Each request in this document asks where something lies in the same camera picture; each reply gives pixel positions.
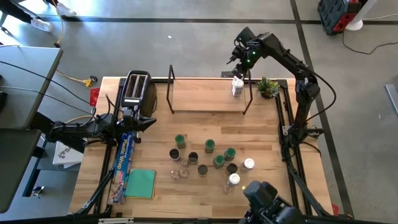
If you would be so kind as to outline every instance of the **wooden table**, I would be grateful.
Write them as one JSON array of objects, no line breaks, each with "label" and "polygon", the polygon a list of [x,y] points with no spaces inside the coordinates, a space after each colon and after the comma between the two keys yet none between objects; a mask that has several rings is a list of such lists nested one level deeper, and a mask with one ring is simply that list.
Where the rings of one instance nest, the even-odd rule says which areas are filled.
[{"label": "wooden table", "polygon": [[[118,83],[119,77],[103,78],[97,102],[98,113],[105,113],[108,110],[105,93],[115,101]],[[295,113],[297,103],[294,80],[288,80],[288,84]],[[275,100],[265,100],[254,90],[253,102],[246,115],[178,111],[172,114],[166,101],[167,84],[156,84],[156,87],[158,105],[152,117],[157,118],[157,122],[141,134],[142,143],[136,144],[132,158],[132,168],[156,171],[155,196],[153,199],[128,198],[124,205],[113,206],[113,214],[122,212],[124,217],[151,218],[241,218],[249,208],[242,186],[248,185],[253,180],[270,182],[283,198],[291,201],[287,168],[281,161],[280,155]],[[183,134],[187,140],[187,148],[182,150],[183,156],[187,157],[189,152],[195,151],[199,155],[198,164],[209,166],[206,177],[198,176],[197,165],[188,168],[190,172],[188,179],[173,180],[170,177],[171,170],[182,168],[179,162],[169,158],[170,149],[176,147],[174,137],[177,134]],[[204,143],[207,139],[215,140],[216,150],[213,154],[204,152]],[[313,139],[307,141],[317,144]],[[225,167],[215,169],[212,159],[218,154],[223,154],[227,147],[237,150],[232,162],[240,166],[243,159],[251,157],[255,160],[256,166],[245,174],[238,171],[241,176],[239,185],[231,194],[225,195],[223,193],[223,186],[227,181]],[[301,145],[301,151],[307,185],[324,209],[332,213],[319,153],[304,144]],[[70,206],[71,212],[81,208],[97,187],[104,152],[105,146],[101,144],[93,144],[86,148]],[[107,198],[106,189],[102,209],[106,205]],[[298,198],[303,212],[302,194],[299,188]]]}]

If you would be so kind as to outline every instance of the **gray floor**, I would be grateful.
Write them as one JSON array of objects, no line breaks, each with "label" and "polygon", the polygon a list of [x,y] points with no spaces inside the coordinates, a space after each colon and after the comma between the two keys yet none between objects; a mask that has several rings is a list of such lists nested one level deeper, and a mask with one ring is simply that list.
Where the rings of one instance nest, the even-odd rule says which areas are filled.
[{"label": "gray floor", "polygon": [[[80,16],[125,18],[201,18],[201,19],[294,19],[288,0],[133,0],[64,2]],[[318,19],[318,0],[296,0],[301,19]],[[55,11],[41,1],[28,0],[24,5],[39,14]],[[398,2],[382,0],[368,17],[398,12]],[[397,20],[389,17],[384,20]],[[60,33],[60,22],[53,22],[53,34],[35,30],[11,17],[7,27],[13,36],[0,33],[5,44],[51,47]],[[130,70],[148,70],[152,76],[165,77],[169,64],[181,77],[218,77],[233,49],[233,39],[245,26],[255,33],[274,32],[284,46],[303,58],[294,24],[223,24],[223,23],[132,23],[132,22],[66,22],[62,48],[65,51],[58,69],[70,76],[86,78],[96,75],[123,76]],[[398,117],[384,89],[387,83],[398,85],[396,58],[398,46],[383,47],[372,55],[360,55],[346,49],[341,35],[327,36],[320,25],[303,25],[315,71],[335,88],[338,99],[328,110],[328,119],[335,140],[348,193],[356,218],[395,223],[398,219],[398,174],[396,166],[396,133]],[[398,26],[364,26],[358,32],[347,32],[345,41],[355,49],[369,51],[375,45],[395,42]],[[271,58],[257,63],[255,77],[292,77]],[[80,96],[88,90],[58,75],[63,83]],[[322,84],[325,105],[332,99]],[[89,107],[75,100],[56,86],[48,94],[75,106]],[[58,113],[50,113],[51,107]],[[45,98],[40,107],[52,119],[68,120],[83,114]],[[324,140],[323,166],[332,202],[341,205],[330,158]],[[22,198],[18,190],[10,210],[0,220],[64,215],[76,181],[76,172],[45,171],[38,184],[48,187],[40,198]]]}]

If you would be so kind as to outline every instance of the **succulent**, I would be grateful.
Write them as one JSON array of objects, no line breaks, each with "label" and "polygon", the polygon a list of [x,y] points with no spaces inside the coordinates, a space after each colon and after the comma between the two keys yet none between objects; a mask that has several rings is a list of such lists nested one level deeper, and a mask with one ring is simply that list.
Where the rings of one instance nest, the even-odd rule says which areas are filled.
[{"label": "succulent", "polygon": [[279,83],[272,81],[266,77],[262,77],[262,80],[257,82],[257,89],[262,94],[264,93],[268,98],[272,98],[279,93]]}]

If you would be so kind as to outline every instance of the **green napkin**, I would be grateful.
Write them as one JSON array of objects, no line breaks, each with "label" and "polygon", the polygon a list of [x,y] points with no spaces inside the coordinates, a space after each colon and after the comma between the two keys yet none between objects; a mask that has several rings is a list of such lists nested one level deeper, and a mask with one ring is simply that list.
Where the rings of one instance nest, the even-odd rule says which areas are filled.
[{"label": "green napkin", "polygon": [[154,193],[155,171],[132,169],[127,183],[126,197],[152,198]]}]

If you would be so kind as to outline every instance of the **green cup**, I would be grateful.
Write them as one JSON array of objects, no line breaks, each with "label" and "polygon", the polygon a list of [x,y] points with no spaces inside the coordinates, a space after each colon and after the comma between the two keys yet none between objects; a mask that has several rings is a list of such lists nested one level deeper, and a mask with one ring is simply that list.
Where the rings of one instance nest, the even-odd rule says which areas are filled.
[{"label": "green cup", "polygon": [[213,153],[215,145],[216,144],[215,144],[214,140],[212,140],[212,139],[207,140],[205,143],[205,152]]},{"label": "green cup", "polygon": [[216,169],[223,167],[224,163],[225,163],[225,159],[221,155],[216,156],[213,160],[214,168],[216,168]]},{"label": "green cup", "polygon": [[187,146],[185,144],[185,138],[182,134],[179,134],[175,137],[175,142],[177,143],[178,149],[183,149],[185,146]]},{"label": "green cup", "polygon": [[231,161],[235,158],[236,151],[234,148],[227,148],[224,152],[225,161]]}]

